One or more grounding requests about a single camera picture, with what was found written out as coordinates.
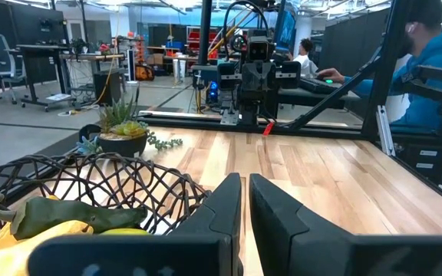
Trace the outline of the yellow-orange starfruit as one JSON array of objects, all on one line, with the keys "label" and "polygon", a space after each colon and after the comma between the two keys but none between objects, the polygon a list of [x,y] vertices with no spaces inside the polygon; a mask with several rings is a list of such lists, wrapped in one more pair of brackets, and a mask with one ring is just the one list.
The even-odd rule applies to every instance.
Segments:
[{"label": "yellow-orange starfruit", "polygon": [[6,222],[9,242],[0,238],[0,276],[28,276],[28,259],[30,254],[42,243],[62,235],[91,235],[94,229],[79,221],[62,222],[32,238],[17,240],[10,233],[11,224]]}]

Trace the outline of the blue-lit computer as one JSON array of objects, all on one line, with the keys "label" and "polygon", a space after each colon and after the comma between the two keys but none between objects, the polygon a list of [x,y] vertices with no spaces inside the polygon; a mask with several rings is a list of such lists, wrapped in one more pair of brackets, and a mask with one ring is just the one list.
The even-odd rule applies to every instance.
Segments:
[{"label": "blue-lit computer", "polygon": [[210,81],[207,92],[206,102],[208,104],[216,104],[219,98],[218,84],[215,80]]}]

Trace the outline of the black standing desk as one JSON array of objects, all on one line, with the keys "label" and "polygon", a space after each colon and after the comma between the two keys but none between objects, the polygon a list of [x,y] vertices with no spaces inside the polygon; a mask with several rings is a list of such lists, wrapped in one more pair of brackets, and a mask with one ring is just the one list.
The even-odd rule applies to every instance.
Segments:
[{"label": "black standing desk", "polygon": [[[50,107],[67,102],[71,106],[74,106],[76,98],[73,97],[66,89],[66,78],[63,75],[63,67],[61,64],[60,53],[64,50],[64,47],[57,45],[37,45],[37,44],[17,44],[17,49],[21,52],[23,65],[25,66],[26,81],[30,90],[29,97],[23,97],[21,99],[21,107],[25,108],[27,105],[36,105],[44,108],[45,112],[48,112]],[[47,98],[39,100],[35,91],[35,76],[33,74],[34,69],[31,69],[32,61],[36,58],[51,58],[56,70],[58,83],[60,86],[60,94],[70,94],[71,99],[65,101],[49,101]]]}]

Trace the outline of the black pole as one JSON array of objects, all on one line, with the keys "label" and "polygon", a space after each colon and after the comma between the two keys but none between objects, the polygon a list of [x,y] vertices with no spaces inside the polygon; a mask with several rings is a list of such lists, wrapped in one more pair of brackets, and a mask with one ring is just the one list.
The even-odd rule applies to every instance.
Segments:
[{"label": "black pole", "polygon": [[213,0],[203,0],[200,22],[200,52],[198,57],[199,65],[206,65],[208,61],[208,43],[212,3]]}]

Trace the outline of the silver metal bracket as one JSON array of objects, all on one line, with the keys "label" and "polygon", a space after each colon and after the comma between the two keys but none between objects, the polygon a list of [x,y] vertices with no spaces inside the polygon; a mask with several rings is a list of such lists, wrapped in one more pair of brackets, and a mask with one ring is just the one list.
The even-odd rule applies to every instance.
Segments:
[{"label": "silver metal bracket", "polygon": [[394,142],[385,106],[377,106],[376,121],[382,152],[387,156],[395,156]]}]

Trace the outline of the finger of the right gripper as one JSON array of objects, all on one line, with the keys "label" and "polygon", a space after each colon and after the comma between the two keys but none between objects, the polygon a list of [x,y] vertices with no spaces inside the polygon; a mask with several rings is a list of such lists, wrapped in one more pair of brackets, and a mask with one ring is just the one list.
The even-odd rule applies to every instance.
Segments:
[{"label": "finger of the right gripper", "polygon": [[259,88],[259,72],[254,63],[244,64],[242,67],[242,89],[255,91]]},{"label": "finger of the right gripper", "polygon": [[267,91],[273,90],[275,86],[275,65],[273,63],[262,63],[260,73],[260,89]]}]

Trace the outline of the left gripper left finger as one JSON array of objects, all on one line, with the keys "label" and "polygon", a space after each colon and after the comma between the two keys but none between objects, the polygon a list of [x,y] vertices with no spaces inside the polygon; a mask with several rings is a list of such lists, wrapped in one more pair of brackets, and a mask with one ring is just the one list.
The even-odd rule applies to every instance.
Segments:
[{"label": "left gripper left finger", "polygon": [[170,234],[179,244],[172,276],[243,276],[239,258],[241,179],[230,173]]}]

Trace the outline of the person's hand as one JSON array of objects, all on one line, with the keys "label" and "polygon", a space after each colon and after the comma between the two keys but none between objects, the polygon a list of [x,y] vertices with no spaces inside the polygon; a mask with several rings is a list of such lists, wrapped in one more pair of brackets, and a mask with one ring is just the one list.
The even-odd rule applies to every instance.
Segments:
[{"label": "person's hand", "polygon": [[340,74],[340,72],[337,71],[335,68],[328,68],[319,71],[316,77],[322,81],[332,81],[340,84],[343,84],[345,82],[345,76]]}]

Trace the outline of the red shelf rack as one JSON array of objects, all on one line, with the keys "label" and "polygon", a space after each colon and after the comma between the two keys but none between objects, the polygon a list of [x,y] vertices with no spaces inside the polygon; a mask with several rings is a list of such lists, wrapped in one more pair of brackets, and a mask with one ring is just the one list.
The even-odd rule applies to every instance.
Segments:
[{"label": "red shelf rack", "polygon": [[[215,46],[221,38],[221,28],[209,29],[209,46],[208,48]],[[198,54],[200,52],[200,26],[187,26],[186,27],[186,49],[190,52]]]}]

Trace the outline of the potted succulent plant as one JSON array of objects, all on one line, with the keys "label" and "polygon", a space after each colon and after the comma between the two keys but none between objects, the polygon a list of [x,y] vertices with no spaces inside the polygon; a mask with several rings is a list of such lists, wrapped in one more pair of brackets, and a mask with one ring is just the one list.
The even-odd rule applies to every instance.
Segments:
[{"label": "potted succulent plant", "polygon": [[149,125],[138,120],[136,101],[121,98],[99,110],[98,124],[88,124],[79,131],[78,152],[82,155],[117,153],[124,157],[140,156],[146,145],[168,150],[182,146],[182,139],[161,140]]}]

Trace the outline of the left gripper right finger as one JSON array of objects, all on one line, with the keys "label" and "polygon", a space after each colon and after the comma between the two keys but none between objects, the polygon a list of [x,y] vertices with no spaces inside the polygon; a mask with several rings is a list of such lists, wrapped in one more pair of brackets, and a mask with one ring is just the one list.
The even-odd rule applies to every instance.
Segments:
[{"label": "left gripper right finger", "polygon": [[252,230],[265,276],[345,276],[351,233],[259,174],[249,177]]}]

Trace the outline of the black computer tower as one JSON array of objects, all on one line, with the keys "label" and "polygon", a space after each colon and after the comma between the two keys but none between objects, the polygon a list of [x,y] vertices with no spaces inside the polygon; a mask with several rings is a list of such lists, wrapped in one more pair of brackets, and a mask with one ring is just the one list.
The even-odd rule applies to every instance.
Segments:
[{"label": "black computer tower", "polygon": [[112,106],[121,98],[120,73],[117,69],[112,71],[98,71],[93,75],[95,97],[99,104]]}]

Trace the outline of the yellow-green apple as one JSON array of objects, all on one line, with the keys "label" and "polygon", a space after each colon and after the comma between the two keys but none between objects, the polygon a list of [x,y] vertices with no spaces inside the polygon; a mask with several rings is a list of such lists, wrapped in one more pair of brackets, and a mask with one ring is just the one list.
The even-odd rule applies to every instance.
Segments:
[{"label": "yellow-green apple", "polygon": [[102,235],[149,235],[148,231],[140,228],[113,228],[101,233]]}]

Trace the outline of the white bin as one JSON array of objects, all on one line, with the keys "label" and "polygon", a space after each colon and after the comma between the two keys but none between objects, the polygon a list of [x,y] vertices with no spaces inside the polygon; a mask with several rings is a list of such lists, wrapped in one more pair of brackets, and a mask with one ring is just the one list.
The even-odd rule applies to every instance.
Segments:
[{"label": "white bin", "polygon": [[173,74],[176,84],[184,82],[186,74],[186,61],[184,59],[173,59]]}]

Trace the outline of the orange bag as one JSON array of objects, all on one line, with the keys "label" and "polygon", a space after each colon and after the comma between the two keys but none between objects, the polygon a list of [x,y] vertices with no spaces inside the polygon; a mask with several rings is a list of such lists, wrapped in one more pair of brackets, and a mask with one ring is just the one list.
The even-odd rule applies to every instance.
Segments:
[{"label": "orange bag", "polygon": [[134,73],[137,81],[153,81],[155,78],[153,68],[147,64],[135,64]]}]

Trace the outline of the black work desk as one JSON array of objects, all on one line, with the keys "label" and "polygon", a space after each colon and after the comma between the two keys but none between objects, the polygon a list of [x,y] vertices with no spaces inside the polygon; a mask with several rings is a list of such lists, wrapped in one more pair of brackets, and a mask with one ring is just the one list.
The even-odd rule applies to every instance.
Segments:
[{"label": "black work desk", "polygon": [[[290,104],[295,106],[313,107],[327,97],[327,94],[315,94],[302,88],[297,89],[280,89],[279,102],[281,104]],[[340,97],[334,102],[330,108],[343,109],[347,102],[359,101],[361,98],[354,92],[349,91],[346,95]]]}]

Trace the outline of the black box with white labels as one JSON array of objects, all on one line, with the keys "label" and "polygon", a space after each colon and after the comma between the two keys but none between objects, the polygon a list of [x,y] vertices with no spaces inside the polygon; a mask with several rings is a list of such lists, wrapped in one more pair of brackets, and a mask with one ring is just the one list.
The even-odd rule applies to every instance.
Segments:
[{"label": "black box with white labels", "polygon": [[442,178],[442,146],[395,143],[397,157],[431,181]]}]

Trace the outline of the black keyboard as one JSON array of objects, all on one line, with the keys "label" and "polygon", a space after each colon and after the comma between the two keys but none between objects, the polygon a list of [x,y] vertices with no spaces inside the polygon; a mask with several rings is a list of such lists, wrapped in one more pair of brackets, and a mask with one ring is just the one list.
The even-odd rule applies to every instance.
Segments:
[{"label": "black keyboard", "polygon": [[299,87],[315,94],[331,94],[337,90],[341,84],[330,80],[319,80],[310,77],[300,77]]}]

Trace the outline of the person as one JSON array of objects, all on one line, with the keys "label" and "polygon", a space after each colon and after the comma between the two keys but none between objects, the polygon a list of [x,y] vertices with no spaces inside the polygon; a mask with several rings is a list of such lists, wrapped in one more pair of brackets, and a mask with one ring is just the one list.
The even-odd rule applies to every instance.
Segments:
[{"label": "person", "polygon": [[[393,75],[397,79],[410,72],[418,65],[442,68],[442,1],[412,0],[412,10],[407,17],[404,43],[401,56],[411,57]],[[437,130],[442,125],[438,114],[440,104],[437,101],[409,94],[409,107],[405,114],[392,125],[410,126],[419,129]]]},{"label": "person", "polygon": [[301,65],[301,75],[304,77],[314,77],[318,67],[308,57],[308,53],[313,49],[313,43],[308,38],[303,38],[299,44],[299,52],[296,57],[288,53],[291,61],[297,61]]}]

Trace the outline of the blue-lit monitor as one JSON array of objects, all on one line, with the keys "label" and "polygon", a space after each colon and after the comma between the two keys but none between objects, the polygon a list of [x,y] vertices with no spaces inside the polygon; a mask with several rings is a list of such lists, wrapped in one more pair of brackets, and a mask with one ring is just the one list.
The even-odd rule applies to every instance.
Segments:
[{"label": "blue-lit monitor", "polygon": [[278,52],[292,52],[295,39],[296,13],[289,0],[281,0],[275,25],[274,42]]}]

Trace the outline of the dark green pepper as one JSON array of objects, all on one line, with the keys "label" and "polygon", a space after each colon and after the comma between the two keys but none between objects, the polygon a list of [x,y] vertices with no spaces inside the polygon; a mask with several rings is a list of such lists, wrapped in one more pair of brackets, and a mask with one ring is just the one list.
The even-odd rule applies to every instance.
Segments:
[{"label": "dark green pepper", "polygon": [[[0,193],[0,203],[4,199]],[[96,233],[114,228],[135,228],[147,217],[143,206],[132,209],[107,209],[74,200],[45,197],[28,199],[15,210],[0,209],[0,219],[11,224],[10,233],[17,240],[32,238],[62,222],[79,221]]]}]

